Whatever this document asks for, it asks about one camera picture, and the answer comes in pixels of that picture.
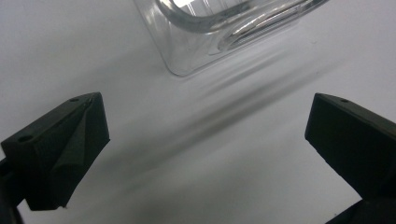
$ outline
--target white surface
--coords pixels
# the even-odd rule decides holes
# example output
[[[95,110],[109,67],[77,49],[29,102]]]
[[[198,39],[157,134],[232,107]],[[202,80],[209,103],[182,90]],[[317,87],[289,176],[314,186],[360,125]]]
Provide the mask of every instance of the white surface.
[[[1,1],[0,139],[91,91],[111,137],[67,209],[25,222],[324,223],[360,198],[304,140],[314,93],[396,121],[395,22],[395,1],[332,0],[178,78],[130,0]]]

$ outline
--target transparent plastic box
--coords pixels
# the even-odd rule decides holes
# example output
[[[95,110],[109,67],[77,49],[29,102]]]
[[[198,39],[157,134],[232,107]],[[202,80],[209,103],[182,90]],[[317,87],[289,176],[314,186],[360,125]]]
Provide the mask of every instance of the transparent plastic box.
[[[297,21],[327,0],[135,0],[165,61],[176,75]]]

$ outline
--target black plastic piece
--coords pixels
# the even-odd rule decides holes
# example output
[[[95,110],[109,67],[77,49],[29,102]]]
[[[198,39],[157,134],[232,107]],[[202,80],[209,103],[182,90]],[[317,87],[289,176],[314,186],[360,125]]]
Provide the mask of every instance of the black plastic piece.
[[[362,197],[328,224],[396,223],[396,124],[317,93],[305,138]]]
[[[1,146],[29,207],[52,210],[67,205],[108,141],[102,95],[96,92],[64,102]]]

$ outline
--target clear plastic container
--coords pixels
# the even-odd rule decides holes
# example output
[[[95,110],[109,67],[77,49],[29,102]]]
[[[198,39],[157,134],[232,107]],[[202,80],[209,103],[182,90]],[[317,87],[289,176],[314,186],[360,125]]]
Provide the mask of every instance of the clear plastic container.
[[[169,70],[185,76],[327,0],[135,0]]]

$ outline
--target mounting hole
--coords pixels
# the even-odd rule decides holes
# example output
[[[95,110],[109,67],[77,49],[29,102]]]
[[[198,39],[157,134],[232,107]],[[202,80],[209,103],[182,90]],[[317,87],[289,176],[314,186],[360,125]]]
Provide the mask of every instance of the mounting hole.
[[[29,140],[32,139],[32,138],[33,138],[32,135],[26,135],[26,136],[20,137],[20,138],[18,139],[18,142],[20,142],[20,143],[27,142],[27,141],[29,141]]]

